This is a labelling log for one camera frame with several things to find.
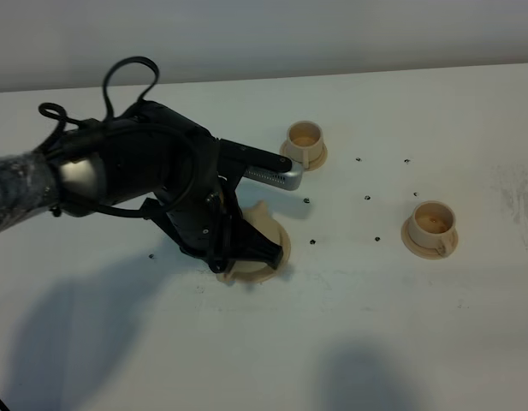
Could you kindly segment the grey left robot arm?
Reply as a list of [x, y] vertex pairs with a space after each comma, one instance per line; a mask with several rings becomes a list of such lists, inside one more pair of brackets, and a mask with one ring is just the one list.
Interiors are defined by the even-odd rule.
[[0, 157], [0, 232], [50, 211], [152, 221], [215, 273], [235, 262], [277, 268], [283, 249], [247, 222], [235, 189], [250, 170], [288, 173], [283, 156], [214, 137], [166, 106], [140, 100], [121, 116], [74, 120], [39, 107], [56, 128], [34, 150]]

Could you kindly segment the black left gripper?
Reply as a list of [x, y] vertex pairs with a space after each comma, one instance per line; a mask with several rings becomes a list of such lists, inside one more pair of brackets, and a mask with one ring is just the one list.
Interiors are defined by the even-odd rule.
[[119, 116], [109, 108], [102, 121], [72, 119], [59, 105], [53, 117], [55, 213], [151, 220], [214, 272], [238, 262], [278, 268], [282, 246], [238, 218], [220, 171], [222, 143], [206, 128], [148, 100]]

